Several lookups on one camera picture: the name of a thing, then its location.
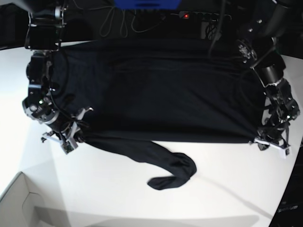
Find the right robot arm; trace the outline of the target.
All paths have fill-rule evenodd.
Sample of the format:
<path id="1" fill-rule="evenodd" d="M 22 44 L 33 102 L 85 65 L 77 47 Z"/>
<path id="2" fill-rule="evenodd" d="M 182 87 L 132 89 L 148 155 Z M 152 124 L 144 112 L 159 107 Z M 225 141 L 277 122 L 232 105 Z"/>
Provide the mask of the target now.
<path id="1" fill-rule="evenodd" d="M 22 102 L 27 117 L 45 124 L 50 132 L 41 140 L 53 140 L 69 153 L 83 142 L 83 117 L 91 107 L 82 108 L 76 115 L 69 115 L 57 106 L 53 98 L 53 54 L 60 50 L 66 0 L 13 0 L 12 4 L 28 13 L 29 23 L 25 48 L 33 51 L 27 67 L 28 96 Z"/>

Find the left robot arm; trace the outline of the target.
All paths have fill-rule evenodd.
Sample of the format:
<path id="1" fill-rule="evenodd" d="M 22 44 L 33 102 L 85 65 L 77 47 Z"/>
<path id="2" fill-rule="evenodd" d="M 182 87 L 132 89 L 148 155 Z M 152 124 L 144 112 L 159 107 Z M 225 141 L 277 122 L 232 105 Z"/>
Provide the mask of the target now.
<path id="1" fill-rule="evenodd" d="M 254 73 L 260 80 L 270 105 L 270 118 L 258 129 L 254 143 L 260 150 L 278 149 L 284 156 L 290 153 L 289 125 L 300 114 L 299 105 L 284 78 L 286 65 L 277 50 L 277 39 L 299 9 L 299 0 L 255 0 L 242 13 L 232 5 L 235 19 L 236 59 L 245 67 L 242 76 Z"/>

